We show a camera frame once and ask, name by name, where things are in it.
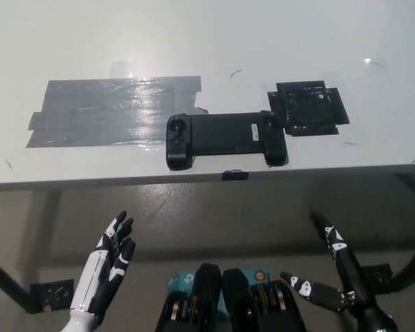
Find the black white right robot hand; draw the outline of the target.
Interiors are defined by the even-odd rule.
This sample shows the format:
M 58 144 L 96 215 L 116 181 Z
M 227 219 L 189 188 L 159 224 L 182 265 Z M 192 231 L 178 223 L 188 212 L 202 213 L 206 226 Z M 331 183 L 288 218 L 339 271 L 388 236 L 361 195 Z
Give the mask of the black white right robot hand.
M 316 210 L 311 211 L 310 218 L 319 238 L 324 241 L 331 253 L 342 282 L 342 289 L 312 282 L 286 271 L 281 272 L 280 277 L 306 301 L 336 313 L 346 310 L 357 300 L 371 300 L 361 266 L 338 229 Z

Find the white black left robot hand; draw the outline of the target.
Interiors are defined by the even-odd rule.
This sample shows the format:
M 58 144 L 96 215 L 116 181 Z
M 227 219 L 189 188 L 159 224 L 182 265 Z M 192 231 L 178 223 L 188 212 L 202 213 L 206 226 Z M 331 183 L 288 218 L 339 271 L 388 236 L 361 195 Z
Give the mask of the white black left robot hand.
M 121 211 L 100 237 L 85 263 L 71 308 L 101 319 L 125 277 L 136 242 L 130 237 L 133 219 Z

